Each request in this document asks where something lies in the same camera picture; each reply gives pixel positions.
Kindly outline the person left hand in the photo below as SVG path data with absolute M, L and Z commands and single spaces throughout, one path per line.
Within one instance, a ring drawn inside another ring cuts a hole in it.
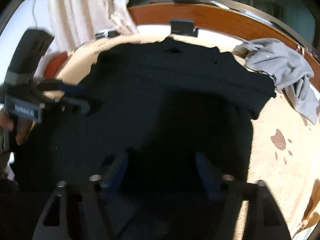
M 23 120 L 17 127 L 16 142 L 18 145 L 23 144 L 30 133 L 33 122 L 30 120 Z M 1 109 L 1 128 L 13 131 L 15 128 L 14 122 L 5 113 L 4 109 Z

